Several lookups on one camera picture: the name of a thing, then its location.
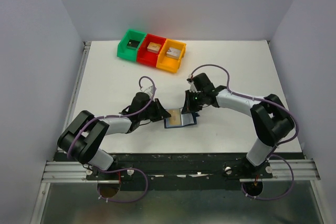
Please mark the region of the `blue card holder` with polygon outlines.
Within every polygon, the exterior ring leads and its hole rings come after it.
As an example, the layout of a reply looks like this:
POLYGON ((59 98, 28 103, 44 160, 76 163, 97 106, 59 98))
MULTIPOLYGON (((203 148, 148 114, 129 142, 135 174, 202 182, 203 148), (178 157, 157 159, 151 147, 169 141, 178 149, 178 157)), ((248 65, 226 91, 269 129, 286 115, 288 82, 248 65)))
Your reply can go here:
POLYGON ((164 119, 165 129, 181 128, 197 124, 199 114, 196 112, 182 114, 182 108, 168 109, 167 111, 171 116, 164 119))

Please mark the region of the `gold credit card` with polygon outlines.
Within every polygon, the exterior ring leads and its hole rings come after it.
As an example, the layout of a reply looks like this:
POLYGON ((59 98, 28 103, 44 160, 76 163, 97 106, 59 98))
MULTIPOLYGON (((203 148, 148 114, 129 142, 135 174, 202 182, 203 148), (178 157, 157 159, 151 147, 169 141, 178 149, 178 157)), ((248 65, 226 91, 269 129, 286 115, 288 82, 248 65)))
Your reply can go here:
POLYGON ((181 126, 182 125, 182 119, 181 119, 180 109, 170 109, 170 110, 168 110, 168 112, 171 115, 171 117, 167 119, 167 125, 169 127, 181 126))

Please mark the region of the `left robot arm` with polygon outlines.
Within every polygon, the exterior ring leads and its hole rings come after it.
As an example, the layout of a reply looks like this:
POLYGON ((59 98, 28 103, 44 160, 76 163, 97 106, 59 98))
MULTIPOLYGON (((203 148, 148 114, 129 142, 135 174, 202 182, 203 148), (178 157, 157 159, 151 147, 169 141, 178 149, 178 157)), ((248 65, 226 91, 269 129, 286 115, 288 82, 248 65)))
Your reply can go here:
POLYGON ((104 179, 112 179, 117 170, 113 157, 100 149, 103 138, 112 134, 131 133, 142 121, 157 122, 170 117, 171 114, 158 99, 151 99, 147 93, 138 92, 131 104, 116 116, 96 118, 87 110, 81 111, 61 134, 57 145, 68 157, 80 164, 95 166, 104 179))

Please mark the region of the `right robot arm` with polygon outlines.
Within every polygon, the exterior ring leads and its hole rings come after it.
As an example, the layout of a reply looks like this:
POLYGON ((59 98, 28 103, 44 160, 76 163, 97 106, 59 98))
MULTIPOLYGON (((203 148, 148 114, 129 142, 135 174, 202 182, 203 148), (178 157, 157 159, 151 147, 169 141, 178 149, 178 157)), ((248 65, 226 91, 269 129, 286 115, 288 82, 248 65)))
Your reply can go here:
POLYGON ((279 97, 249 97, 229 91, 227 86, 215 87, 205 73, 188 78, 190 88, 185 91, 182 114, 195 113, 209 105, 231 109, 252 118, 257 139, 241 165, 242 173, 249 178, 260 172, 260 165, 269 157, 276 145, 295 127, 295 122, 279 97))

